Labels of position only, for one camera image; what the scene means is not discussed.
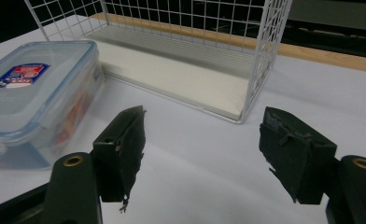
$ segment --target clear plastic container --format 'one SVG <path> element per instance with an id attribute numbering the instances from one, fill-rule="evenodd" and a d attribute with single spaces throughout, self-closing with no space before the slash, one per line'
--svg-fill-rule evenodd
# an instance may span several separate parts
<path id="1" fill-rule="evenodd" d="M 0 61 L 0 169 L 58 160 L 104 74 L 92 41 L 33 42 Z"/>

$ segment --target screw hole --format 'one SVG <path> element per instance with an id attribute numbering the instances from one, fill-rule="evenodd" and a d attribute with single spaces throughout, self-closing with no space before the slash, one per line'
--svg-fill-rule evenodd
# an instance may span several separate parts
<path id="1" fill-rule="evenodd" d="M 76 166 L 82 163 L 84 159 L 81 156 L 72 156 L 63 162 L 64 166 Z"/>
<path id="2" fill-rule="evenodd" d="M 354 164 L 357 165 L 358 167 L 366 169 L 366 160 L 365 159 L 356 158 L 356 159 L 352 160 L 352 162 L 354 162 Z"/>

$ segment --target white wire basket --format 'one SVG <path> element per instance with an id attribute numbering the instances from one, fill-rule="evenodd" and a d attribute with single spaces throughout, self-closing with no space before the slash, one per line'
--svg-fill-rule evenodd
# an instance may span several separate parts
<path id="1" fill-rule="evenodd" d="M 275 61 L 291 0 L 25 0 L 50 41 L 97 43 L 106 74 L 233 123 Z"/>

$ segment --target wire mesh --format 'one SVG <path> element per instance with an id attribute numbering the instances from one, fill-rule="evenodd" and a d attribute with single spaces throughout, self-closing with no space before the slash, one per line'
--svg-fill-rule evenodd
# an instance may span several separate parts
<path id="1" fill-rule="evenodd" d="M 291 0 L 25 0 L 47 40 L 107 26 L 250 54 L 246 116 L 272 67 Z"/>

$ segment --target blue container lid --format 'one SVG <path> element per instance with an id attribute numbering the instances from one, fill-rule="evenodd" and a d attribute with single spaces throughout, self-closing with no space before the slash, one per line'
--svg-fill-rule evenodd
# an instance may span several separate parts
<path id="1" fill-rule="evenodd" d="M 58 106 L 58 93 L 75 85 L 69 81 L 97 52 L 93 41 L 33 42 L 2 59 L 0 142 L 22 141 L 50 123 L 44 115 Z"/>

